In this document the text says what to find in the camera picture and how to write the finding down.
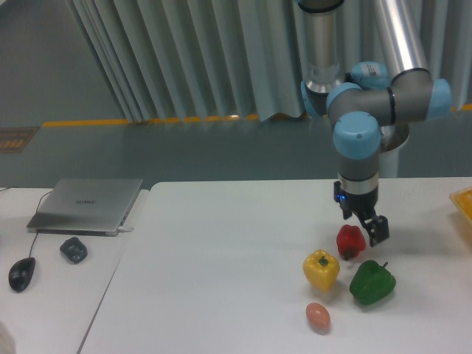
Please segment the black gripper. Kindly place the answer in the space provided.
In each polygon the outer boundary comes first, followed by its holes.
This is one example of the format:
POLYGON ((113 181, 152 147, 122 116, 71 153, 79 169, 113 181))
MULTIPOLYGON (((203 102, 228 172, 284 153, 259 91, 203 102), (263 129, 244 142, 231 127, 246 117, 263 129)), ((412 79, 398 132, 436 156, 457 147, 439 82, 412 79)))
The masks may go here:
POLYGON ((375 214, 378 201, 378 187, 364 194, 352 194, 341 187, 340 181, 334 182, 334 201, 339 204, 344 220, 355 215, 369 236, 369 245, 376 246, 389 238, 388 219, 375 214))

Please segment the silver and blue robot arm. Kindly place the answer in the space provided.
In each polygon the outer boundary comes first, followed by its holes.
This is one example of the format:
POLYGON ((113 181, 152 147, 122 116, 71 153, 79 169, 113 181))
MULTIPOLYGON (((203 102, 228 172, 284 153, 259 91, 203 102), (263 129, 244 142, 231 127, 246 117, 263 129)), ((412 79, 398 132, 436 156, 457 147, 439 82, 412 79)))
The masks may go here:
POLYGON ((382 128, 446 117, 452 94, 449 83, 428 70, 407 3, 371 6, 386 63, 373 73, 367 63, 343 73, 336 34, 341 2, 298 2, 308 41, 309 72, 301 83, 305 110, 327 115, 339 158, 334 201, 344 218, 359 219, 375 246, 389 237, 387 218, 375 212, 382 128))

